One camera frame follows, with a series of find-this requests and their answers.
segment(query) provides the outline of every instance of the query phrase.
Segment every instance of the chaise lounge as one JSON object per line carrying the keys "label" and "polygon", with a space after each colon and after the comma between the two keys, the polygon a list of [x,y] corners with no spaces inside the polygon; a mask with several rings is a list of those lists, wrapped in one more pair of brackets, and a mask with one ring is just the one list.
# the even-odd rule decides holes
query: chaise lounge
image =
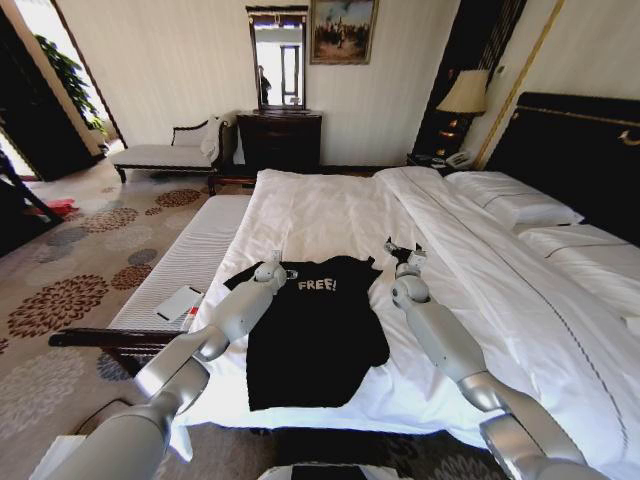
{"label": "chaise lounge", "polygon": [[171,145],[135,145],[109,159],[122,183],[125,169],[206,172],[209,195],[215,195],[213,176],[231,162],[238,143],[234,115],[215,116],[193,127],[174,127]]}

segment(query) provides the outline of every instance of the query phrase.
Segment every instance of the white cushion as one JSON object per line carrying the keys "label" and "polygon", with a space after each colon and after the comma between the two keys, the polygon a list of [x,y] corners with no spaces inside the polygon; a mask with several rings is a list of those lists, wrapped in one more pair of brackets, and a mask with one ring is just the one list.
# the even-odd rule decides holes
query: white cushion
{"label": "white cushion", "polygon": [[154,308],[184,285],[207,291],[250,199],[248,195],[217,195],[207,200],[109,328],[180,329],[182,317],[167,323],[153,313]]}
{"label": "white cushion", "polygon": [[517,224],[575,224],[584,218],[570,207],[501,172],[456,172],[446,180],[491,213],[507,230]]}
{"label": "white cushion", "polygon": [[136,145],[108,157],[114,165],[210,167],[197,146]]}
{"label": "white cushion", "polygon": [[207,133],[207,124],[189,130],[173,130],[173,145],[176,147],[198,147]]}
{"label": "white cushion", "polygon": [[628,323],[637,322],[639,248],[593,225],[532,228],[519,237]]}

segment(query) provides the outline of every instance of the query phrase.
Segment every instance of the painting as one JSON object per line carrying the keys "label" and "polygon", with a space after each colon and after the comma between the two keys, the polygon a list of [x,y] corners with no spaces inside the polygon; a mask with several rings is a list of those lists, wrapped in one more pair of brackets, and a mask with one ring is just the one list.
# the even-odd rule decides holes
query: painting
{"label": "painting", "polygon": [[311,64],[368,64],[378,0],[313,0]]}

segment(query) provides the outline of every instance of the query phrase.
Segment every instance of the wall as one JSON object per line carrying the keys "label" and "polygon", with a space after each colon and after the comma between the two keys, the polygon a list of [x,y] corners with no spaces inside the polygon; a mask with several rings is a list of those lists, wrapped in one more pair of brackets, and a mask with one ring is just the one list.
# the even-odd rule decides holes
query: wall
{"label": "wall", "polygon": [[[489,110],[476,118],[463,148],[476,155],[558,0],[529,0],[487,90]],[[565,0],[512,105],[489,143],[486,161],[524,91],[640,99],[640,2]]]}
{"label": "wall", "polygon": [[[286,0],[58,0],[129,145],[257,106],[245,5]],[[411,150],[458,1],[381,0],[368,66],[307,65],[322,162],[389,165]]]}
{"label": "wall", "polygon": [[74,128],[78,131],[78,134],[89,150],[89,153],[91,153],[91,155],[100,155],[102,152],[98,148],[97,142],[91,135],[91,132],[89,132],[82,116],[78,113],[78,110],[76,110],[75,105],[73,105],[73,102],[69,98],[67,91],[64,89],[62,82],[49,63],[47,56],[40,48],[40,44],[24,22],[15,2],[13,0],[0,0],[0,7],[2,7],[2,10],[13,25],[13,28],[15,28],[27,51],[31,54],[33,61],[40,69],[40,72],[42,72],[42,76],[49,84],[49,87],[58,99],[58,102],[60,102],[60,105],[62,105],[63,110],[69,117],[69,120],[71,120]]}

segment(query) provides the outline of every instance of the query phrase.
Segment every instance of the black t-shirt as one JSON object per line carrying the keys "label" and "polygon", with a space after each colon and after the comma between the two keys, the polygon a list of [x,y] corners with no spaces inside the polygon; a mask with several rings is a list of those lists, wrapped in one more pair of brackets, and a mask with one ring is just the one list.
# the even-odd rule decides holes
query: black t-shirt
{"label": "black t-shirt", "polygon": [[[371,366],[384,364],[389,345],[369,306],[380,275],[375,260],[338,256],[322,263],[282,262],[296,270],[249,334],[249,408],[339,407]],[[253,277],[260,263],[225,282]]]}

